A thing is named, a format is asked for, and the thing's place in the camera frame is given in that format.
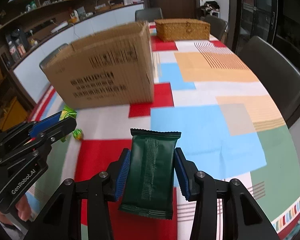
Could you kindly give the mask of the person's left hand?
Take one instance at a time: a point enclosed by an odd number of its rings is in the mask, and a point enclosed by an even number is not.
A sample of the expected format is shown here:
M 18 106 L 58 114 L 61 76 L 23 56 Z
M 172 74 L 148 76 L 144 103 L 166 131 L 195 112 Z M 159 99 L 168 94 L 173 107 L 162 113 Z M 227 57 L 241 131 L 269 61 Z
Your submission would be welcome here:
M 23 195 L 16 203 L 15 208 L 17 210 L 18 217 L 22 221 L 28 221 L 32 217 L 32 210 L 27 200 L 27 196 Z

